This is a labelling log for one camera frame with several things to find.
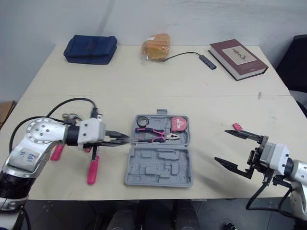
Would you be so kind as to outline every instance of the pink object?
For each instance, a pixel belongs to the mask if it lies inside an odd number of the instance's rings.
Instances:
[[[234,123],[232,126],[235,128],[236,131],[242,131],[243,128],[239,123]]]
[[[95,161],[91,161],[90,168],[88,170],[88,175],[87,175],[87,183],[88,184],[95,184],[95,182],[96,182],[97,171],[98,171],[98,162],[99,162],[99,156],[96,156]]]
[[[171,131],[181,132],[181,131],[186,130],[187,127],[188,127],[188,123],[187,123],[186,119],[184,119],[183,117],[177,116],[177,117],[173,117],[171,119]]]
[[[56,148],[53,151],[53,154],[51,155],[50,160],[52,161],[58,161],[61,157],[61,153],[64,149],[64,145],[57,145]]]
[[[91,150],[92,150],[92,147],[83,149],[84,152],[88,152],[88,153],[89,153]]]

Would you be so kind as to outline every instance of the white wall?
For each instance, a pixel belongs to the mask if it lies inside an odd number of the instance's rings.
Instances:
[[[0,0],[0,100],[20,99],[55,44],[98,33],[106,7],[102,0]]]
[[[18,100],[53,46],[74,34],[124,45],[161,32],[174,45],[236,38],[277,66],[306,22],[306,0],[0,0],[0,100]]]

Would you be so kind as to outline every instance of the navy blue pouch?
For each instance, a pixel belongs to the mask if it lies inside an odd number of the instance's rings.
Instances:
[[[117,39],[111,37],[75,35],[69,41],[64,56],[68,62],[107,65],[117,48]]]

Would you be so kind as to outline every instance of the maroon book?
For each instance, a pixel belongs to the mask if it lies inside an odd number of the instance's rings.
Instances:
[[[264,73],[268,66],[237,40],[210,44],[209,52],[238,81]]]

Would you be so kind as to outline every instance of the tool case latch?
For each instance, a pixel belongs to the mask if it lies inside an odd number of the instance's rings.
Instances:
[[[157,109],[157,115],[167,115],[167,109]]]

